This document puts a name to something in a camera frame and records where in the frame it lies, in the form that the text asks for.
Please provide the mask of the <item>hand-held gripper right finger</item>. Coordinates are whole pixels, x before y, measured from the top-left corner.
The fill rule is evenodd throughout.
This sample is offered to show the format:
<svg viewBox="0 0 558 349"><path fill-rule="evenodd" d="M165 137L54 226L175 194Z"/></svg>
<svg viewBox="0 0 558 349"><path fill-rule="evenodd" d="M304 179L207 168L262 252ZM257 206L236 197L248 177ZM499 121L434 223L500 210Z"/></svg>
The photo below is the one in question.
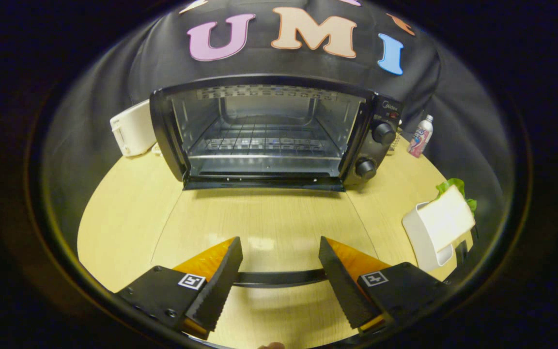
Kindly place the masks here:
<svg viewBox="0 0 558 349"><path fill-rule="evenodd" d="M319 260L350 327L361 335L405 325L445 296L445 283L409 262L390 265L321 237Z"/></svg>

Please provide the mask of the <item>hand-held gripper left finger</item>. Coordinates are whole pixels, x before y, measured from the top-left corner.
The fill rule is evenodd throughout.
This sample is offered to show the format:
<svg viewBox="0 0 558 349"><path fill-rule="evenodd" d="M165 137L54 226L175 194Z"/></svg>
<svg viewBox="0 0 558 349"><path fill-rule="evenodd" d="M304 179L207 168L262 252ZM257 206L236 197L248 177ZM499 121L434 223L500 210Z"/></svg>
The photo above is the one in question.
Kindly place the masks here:
<svg viewBox="0 0 558 349"><path fill-rule="evenodd" d="M206 340L215 331L242 259L241 239L233 237L176 267L155 265L116 294L165 327Z"/></svg>

